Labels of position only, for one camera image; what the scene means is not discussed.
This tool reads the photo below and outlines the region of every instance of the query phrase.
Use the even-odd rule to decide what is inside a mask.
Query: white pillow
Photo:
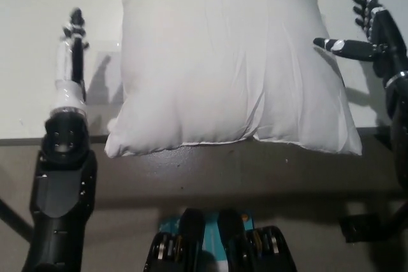
[[[317,0],[122,0],[125,102],[110,157],[260,141],[361,154]]]

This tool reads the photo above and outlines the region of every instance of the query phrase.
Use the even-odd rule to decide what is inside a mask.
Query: robot finger
[[[362,6],[362,7],[365,7],[365,5],[366,5],[366,0],[353,0],[356,4],[358,4],[358,5],[360,5],[360,6]]]
[[[364,9],[361,6],[353,6],[353,11],[361,17],[364,16]]]
[[[361,28],[364,28],[364,20],[362,20],[361,18],[356,18],[356,24]]]

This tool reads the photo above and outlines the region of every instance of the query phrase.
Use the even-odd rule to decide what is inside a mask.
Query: robotic hand
[[[34,232],[23,272],[79,272],[85,225],[95,201],[96,158],[90,148],[84,90],[85,36],[76,9],[57,55],[57,99],[38,152],[30,211]]]
[[[314,44],[347,59],[373,62],[382,78],[392,119],[391,144],[400,185],[408,189],[408,58],[407,47],[389,11],[378,0],[353,0],[356,23],[368,42],[316,38]]]

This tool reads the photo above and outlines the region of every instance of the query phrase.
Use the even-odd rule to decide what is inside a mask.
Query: white fingertip
[[[344,47],[344,40],[340,39],[334,43],[332,48],[330,49],[331,51],[339,51],[342,50]]]

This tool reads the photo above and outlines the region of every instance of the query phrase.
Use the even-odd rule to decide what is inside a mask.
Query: white table surface
[[[405,0],[381,0],[408,37]],[[354,25],[351,0],[319,0],[332,38],[365,39]],[[0,0],[0,140],[40,138],[54,102],[54,65],[61,26],[80,7],[91,48],[85,59],[92,135],[120,110],[121,0]],[[357,127],[387,124],[381,81],[370,66],[338,60]]]

